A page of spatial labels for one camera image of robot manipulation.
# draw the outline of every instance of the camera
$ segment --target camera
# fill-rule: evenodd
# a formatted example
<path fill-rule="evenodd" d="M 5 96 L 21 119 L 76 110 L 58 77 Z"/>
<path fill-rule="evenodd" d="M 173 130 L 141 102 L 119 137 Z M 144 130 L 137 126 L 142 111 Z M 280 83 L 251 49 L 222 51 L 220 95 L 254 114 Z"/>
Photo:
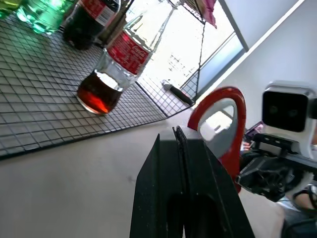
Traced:
<path fill-rule="evenodd" d="M 263 122 L 283 130 L 304 131 L 309 94 L 309 91 L 304 94 L 265 91 L 262 108 Z"/>

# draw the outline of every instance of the black tool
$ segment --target black tool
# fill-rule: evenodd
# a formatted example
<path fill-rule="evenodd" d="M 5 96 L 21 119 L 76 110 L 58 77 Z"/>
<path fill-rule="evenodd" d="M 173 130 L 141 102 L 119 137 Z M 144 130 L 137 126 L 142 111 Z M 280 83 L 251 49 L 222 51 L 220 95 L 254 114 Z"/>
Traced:
<path fill-rule="evenodd" d="M 226 169 L 198 132 L 161 132 L 137 177 L 130 238 L 254 238 Z"/>
<path fill-rule="evenodd" d="M 179 98 L 184 103 L 187 103 L 190 106 L 194 104 L 194 102 L 185 93 L 183 93 L 180 89 L 174 87 L 169 81 L 163 80 L 162 85 L 165 90 L 171 91 L 177 98 Z"/>
<path fill-rule="evenodd" d="M 305 172 L 317 173 L 317 161 L 300 154 L 299 142 L 269 134 L 256 134 L 253 140 L 236 178 L 246 190 L 277 202 L 299 185 Z"/>

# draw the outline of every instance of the person's hand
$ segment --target person's hand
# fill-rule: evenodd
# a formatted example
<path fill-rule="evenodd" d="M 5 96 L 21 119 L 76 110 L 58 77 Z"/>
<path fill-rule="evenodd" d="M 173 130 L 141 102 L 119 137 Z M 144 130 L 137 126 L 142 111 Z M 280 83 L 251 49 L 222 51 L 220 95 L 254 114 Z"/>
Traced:
<path fill-rule="evenodd" d="M 243 144 L 243 150 L 244 151 L 250 150 L 251 145 L 248 142 L 242 142 L 242 144 Z"/>

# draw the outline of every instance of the pink object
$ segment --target pink object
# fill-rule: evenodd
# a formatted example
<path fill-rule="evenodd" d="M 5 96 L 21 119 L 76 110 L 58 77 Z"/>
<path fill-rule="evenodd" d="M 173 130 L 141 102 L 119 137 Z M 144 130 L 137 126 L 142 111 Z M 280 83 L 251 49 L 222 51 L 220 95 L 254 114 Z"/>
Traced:
<path fill-rule="evenodd" d="M 204 19 L 217 29 L 216 19 L 213 16 L 213 9 L 216 0 L 202 0 L 202 2 L 205 6 Z"/>

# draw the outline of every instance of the white wall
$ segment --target white wall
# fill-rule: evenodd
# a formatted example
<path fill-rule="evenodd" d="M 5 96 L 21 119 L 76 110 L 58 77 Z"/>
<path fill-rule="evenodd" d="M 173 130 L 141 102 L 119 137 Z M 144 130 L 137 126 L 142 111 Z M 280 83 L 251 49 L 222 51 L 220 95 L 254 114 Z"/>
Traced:
<path fill-rule="evenodd" d="M 262 92 L 270 81 L 317 85 L 317 0 L 305 0 L 218 87 L 244 94 L 249 128 L 261 120 Z"/>
<path fill-rule="evenodd" d="M 298 0 L 219 0 L 244 47 L 251 48 Z"/>

